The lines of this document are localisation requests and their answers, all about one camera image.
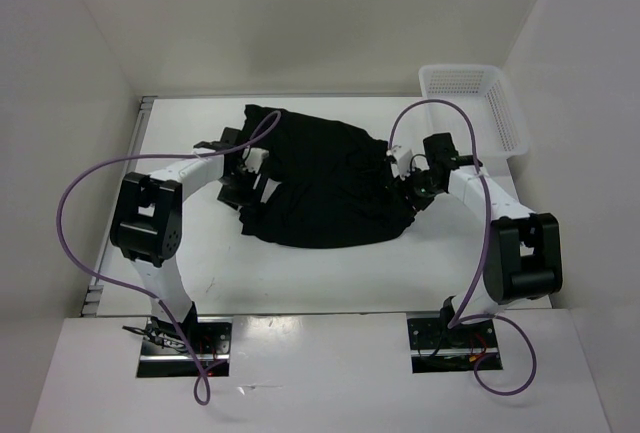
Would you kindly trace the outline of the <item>black shorts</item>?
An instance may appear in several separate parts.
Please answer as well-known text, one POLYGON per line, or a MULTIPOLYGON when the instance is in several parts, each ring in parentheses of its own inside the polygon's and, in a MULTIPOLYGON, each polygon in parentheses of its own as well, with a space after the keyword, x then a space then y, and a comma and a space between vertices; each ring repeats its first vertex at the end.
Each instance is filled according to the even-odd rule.
POLYGON ((283 110, 257 147, 277 186, 240 210, 242 233, 305 249, 346 248, 398 238, 414 210, 392 187, 387 144, 359 127, 283 110))

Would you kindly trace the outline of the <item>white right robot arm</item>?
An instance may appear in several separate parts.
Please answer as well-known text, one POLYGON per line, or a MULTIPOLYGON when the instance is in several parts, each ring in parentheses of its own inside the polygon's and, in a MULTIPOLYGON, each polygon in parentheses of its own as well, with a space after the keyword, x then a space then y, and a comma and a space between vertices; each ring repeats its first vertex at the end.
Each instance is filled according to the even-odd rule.
POLYGON ((488 320, 515 302, 533 301, 563 286, 560 228, 550 213, 536 213, 493 180, 472 150, 460 154, 449 133, 423 140, 427 167, 413 165, 409 148, 394 146, 386 156, 393 187, 416 212, 447 194, 466 207, 483 226, 476 272, 468 289, 445 300, 438 323, 440 338, 460 346, 488 320))

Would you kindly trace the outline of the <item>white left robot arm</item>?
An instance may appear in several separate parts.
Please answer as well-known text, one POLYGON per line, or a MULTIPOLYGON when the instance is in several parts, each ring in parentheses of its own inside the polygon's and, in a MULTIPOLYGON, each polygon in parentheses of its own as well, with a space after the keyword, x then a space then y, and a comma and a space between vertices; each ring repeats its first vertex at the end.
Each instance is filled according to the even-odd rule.
POLYGON ((142 288, 152 294, 151 325, 142 334, 185 353, 198 344, 202 330, 194 301, 187 294, 176 254, 182 240, 183 204, 205 186, 218 182, 218 199, 238 210, 257 205, 267 183, 261 147, 240 147, 240 131, 226 128, 216 142, 199 142, 188 159, 149 174, 124 176, 110 228, 110 241, 130 261, 142 288))

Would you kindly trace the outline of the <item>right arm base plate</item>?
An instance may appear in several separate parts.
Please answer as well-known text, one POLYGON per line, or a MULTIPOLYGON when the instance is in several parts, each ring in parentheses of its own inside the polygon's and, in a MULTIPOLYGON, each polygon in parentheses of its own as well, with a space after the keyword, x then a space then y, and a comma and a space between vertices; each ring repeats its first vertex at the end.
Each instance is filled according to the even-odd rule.
POLYGON ((437 312, 406 318, 414 374, 502 370, 491 320, 448 329, 437 312))

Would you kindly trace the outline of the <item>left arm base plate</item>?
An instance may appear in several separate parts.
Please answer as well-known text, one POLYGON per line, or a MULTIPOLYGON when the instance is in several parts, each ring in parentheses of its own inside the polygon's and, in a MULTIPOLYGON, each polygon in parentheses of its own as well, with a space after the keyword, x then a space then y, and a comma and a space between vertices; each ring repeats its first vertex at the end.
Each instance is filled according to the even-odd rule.
MULTIPOLYGON (((196 378, 198 369, 176 333, 156 333, 147 321, 144 328, 125 327, 141 337, 136 377, 143 379, 196 378)), ((201 316, 190 333, 190 344, 209 378, 228 377, 232 342, 232 318, 201 316)))

